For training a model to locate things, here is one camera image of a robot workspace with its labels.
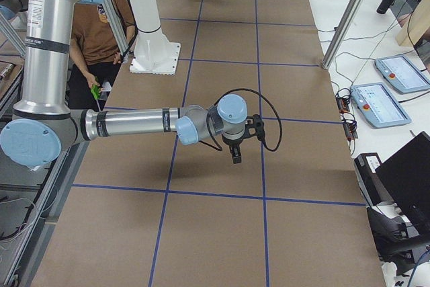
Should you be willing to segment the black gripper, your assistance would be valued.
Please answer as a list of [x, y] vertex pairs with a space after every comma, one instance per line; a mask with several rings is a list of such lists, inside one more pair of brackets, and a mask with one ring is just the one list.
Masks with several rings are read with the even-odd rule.
[[244, 140], [244, 134], [244, 131], [238, 133], [222, 133], [222, 141], [229, 146], [232, 162], [234, 164], [239, 164], [242, 162], [240, 145]]

